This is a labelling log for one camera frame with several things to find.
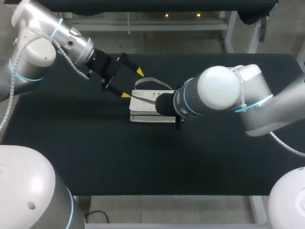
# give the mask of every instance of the black table surface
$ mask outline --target black table surface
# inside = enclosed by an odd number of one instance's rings
[[[20,0],[5,0],[19,4]],[[238,11],[246,24],[268,16],[278,0],[38,0],[54,12],[94,15],[101,12]]]
[[[146,77],[172,87],[215,66],[258,64],[274,94],[302,72],[286,54],[130,55]],[[138,76],[121,69],[113,85],[131,92]],[[45,155],[73,195],[268,195],[285,173],[305,166],[269,135],[249,137],[237,114],[174,124],[129,121],[130,99],[101,92],[58,57],[40,87],[21,95],[2,144]],[[305,121],[276,134],[302,151]]]

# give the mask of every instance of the gray floor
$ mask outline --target gray floor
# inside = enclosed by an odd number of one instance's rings
[[[12,11],[0,4],[0,57],[8,58],[16,31],[10,25]],[[107,14],[124,17],[123,14]],[[149,14],[149,17],[160,17]],[[238,19],[233,36],[236,52],[245,52],[253,26]],[[109,53],[222,53],[224,48],[218,32],[92,32],[88,33],[96,47]],[[291,53],[298,55],[305,41],[305,1],[280,0],[268,20],[265,42],[259,53]],[[5,102],[0,104],[4,113]],[[104,210],[112,223],[253,223],[247,197],[223,196],[120,196],[92,197],[82,202],[84,211]],[[89,222],[105,222],[97,213]]]

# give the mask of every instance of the metal frame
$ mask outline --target metal frame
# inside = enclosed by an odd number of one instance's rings
[[[301,51],[299,53],[299,55],[297,56],[296,60],[298,61],[298,63],[300,64],[303,72],[305,72],[305,42],[301,48]]]
[[[222,31],[224,47],[227,53],[234,53],[232,35],[235,27],[237,12],[219,13],[219,19],[200,21],[130,21],[127,13],[126,21],[110,21],[105,19],[69,17],[67,21],[79,31]],[[259,44],[259,28],[256,26],[254,36],[248,51],[255,53]]]
[[[271,229],[262,196],[250,196],[255,224],[145,224],[87,223],[86,229]]]

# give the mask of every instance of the black cable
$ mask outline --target black cable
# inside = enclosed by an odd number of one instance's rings
[[[109,218],[108,218],[107,214],[106,214],[105,212],[103,212],[103,211],[92,211],[92,212],[89,212],[88,214],[85,215],[85,218],[87,218],[87,217],[88,217],[89,215],[91,215],[92,213],[96,213],[96,212],[101,212],[101,213],[103,213],[103,214],[105,215],[105,217],[106,217],[107,223],[109,223]]]

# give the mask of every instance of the yellow triangle marker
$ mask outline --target yellow triangle marker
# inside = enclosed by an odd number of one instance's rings
[[[138,73],[140,76],[143,76],[143,77],[144,77],[144,74],[143,74],[143,72],[142,72],[142,70],[141,70],[140,67],[138,68],[137,73]]]
[[[127,93],[123,93],[123,94],[121,95],[121,98],[131,98],[131,96],[128,95]]]

